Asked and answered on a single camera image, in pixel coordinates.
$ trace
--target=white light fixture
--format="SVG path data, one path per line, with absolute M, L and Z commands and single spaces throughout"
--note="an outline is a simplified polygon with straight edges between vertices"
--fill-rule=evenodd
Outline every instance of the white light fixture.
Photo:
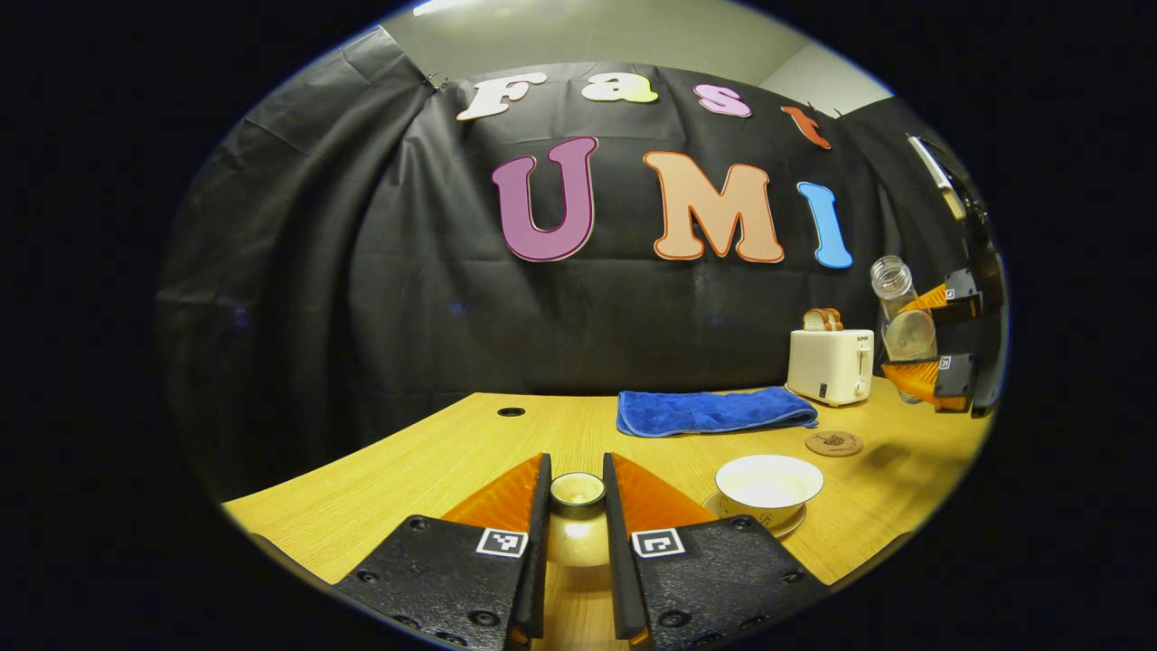
M 429 0 L 428 2 L 422 2 L 421 5 L 414 7 L 414 15 L 420 16 L 422 14 L 429 14 L 430 12 L 437 12 L 439 9 L 449 9 L 450 7 L 457 7 L 458 5 L 465 5 L 470 0 Z

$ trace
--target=table surface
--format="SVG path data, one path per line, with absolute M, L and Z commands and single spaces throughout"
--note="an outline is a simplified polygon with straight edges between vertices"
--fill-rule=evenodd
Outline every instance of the table surface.
M 498 410 L 521 407 L 503 417 Z M 614 427 L 618 399 L 473 394 L 359 452 L 260 493 L 226 503 L 245 531 L 260 534 L 323 580 L 336 584 L 407 516 L 441 517 L 513 466 L 550 453 L 553 475 L 602 476 L 617 452 L 697 502 L 715 493 L 715 471 L 749 454 L 804 459 L 824 473 L 803 524 L 781 540 L 817 578 L 832 584 L 912 532 L 971 467 L 989 419 L 935 414 L 905 405 L 874 378 L 869 400 L 816 405 L 819 427 L 643 439 Z M 816 432 L 858 436 L 864 449 L 821 457 L 804 445 Z M 547 563 L 546 637 L 538 649 L 628 649 L 614 639 L 609 568 Z

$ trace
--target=orange letter m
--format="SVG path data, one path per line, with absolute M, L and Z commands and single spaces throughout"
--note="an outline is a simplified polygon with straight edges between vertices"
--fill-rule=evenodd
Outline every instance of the orange letter m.
M 735 227 L 742 221 L 743 235 L 735 246 L 739 257 L 750 261 L 783 259 L 783 246 L 775 238 L 772 208 L 767 204 L 766 171 L 750 164 L 734 164 L 723 191 L 716 192 L 686 154 L 648 151 L 643 162 L 658 172 L 663 188 L 664 230 L 655 241 L 659 257 L 694 259 L 703 254 L 703 243 L 691 231 L 694 216 L 720 257 L 731 247 Z

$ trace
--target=plate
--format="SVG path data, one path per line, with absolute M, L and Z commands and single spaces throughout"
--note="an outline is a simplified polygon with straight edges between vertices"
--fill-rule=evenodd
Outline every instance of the plate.
M 722 496 L 720 495 L 720 493 L 715 491 L 710 496 L 708 496 L 707 500 L 702 502 L 703 508 L 714 513 L 716 518 L 727 517 L 723 515 L 723 510 L 720 509 L 721 497 Z M 798 511 L 795 512 L 794 516 L 791 516 L 791 518 L 788 521 L 783 523 L 779 527 L 775 527 L 774 530 L 771 530 L 772 535 L 778 539 L 788 535 L 789 533 L 796 531 L 796 527 L 803 524 L 803 519 L 806 517 L 808 517 L 808 505 L 804 504 L 803 506 L 799 508 Z

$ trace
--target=toaster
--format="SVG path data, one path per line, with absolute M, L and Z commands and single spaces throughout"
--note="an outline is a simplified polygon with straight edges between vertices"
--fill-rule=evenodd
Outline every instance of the toaster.
M 787 389 L 831 406 L 868 400 L 871 393 L 871 331 L 795 331 Z

